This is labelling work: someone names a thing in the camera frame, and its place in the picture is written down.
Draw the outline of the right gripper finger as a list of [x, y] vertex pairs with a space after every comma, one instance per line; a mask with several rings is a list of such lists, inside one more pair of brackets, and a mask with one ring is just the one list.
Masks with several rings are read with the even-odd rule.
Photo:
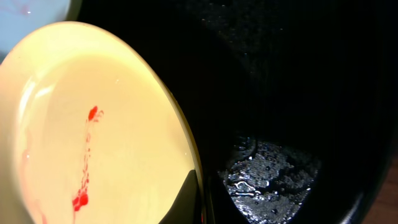
[[188, 173], [174, 203], [159, 224], [202, 224], [201, 197], [195, 170]]

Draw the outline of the yellow plate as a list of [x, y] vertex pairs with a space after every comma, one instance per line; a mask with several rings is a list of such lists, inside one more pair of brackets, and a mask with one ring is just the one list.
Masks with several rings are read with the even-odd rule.
[[57, 22], [1, 64], [1, 222], [159, 223], [203, 174], [176, 99], [112, 33]]

